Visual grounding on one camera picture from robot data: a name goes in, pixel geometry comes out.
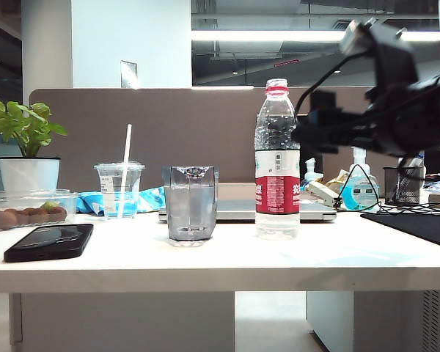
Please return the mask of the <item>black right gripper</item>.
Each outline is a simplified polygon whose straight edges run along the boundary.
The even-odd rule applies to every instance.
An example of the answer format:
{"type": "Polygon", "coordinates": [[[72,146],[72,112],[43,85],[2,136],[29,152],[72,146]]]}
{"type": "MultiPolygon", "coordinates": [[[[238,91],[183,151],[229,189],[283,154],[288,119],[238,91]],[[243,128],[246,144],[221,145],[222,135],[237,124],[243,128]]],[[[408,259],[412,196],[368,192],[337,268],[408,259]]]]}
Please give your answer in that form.
{"type": "Polygon", "coordinates": [[[307,122],[292,139],[319,153],[361,147],[377,153],[415,153],[440,147],[440,75],[408,86],[398,84],[376,98],[363,114],[344,111],[336,94],[315,90],[307,122]],[[363,117],[369,124],[363,125],[363,117]]]}

